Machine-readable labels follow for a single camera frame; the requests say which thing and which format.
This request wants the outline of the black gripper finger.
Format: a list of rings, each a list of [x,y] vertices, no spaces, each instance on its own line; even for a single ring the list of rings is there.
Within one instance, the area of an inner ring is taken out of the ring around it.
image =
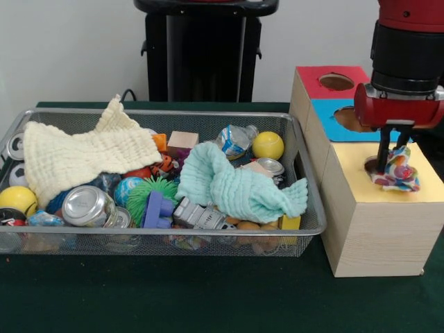
[[[380,128],[380,142],[377,153],[376,172],[384,173],[386,168],[387,158],[389,154],[389,144],[391,142],[392,126],[384,126]]]
[[[406,146],[411,138],[411,132],[413,126],[410,125],[399,125],[395,128],[399,132],[398,140],[395,146],[395,150]]]

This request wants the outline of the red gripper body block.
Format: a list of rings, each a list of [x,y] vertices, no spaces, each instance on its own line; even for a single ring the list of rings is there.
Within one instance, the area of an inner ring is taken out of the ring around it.
[[[381,91],[370,83],[360,83],[355,91],[354,107],[363,126],[434,128],[443,118],[443,87],[439,85],[428,95],[410,96]]]

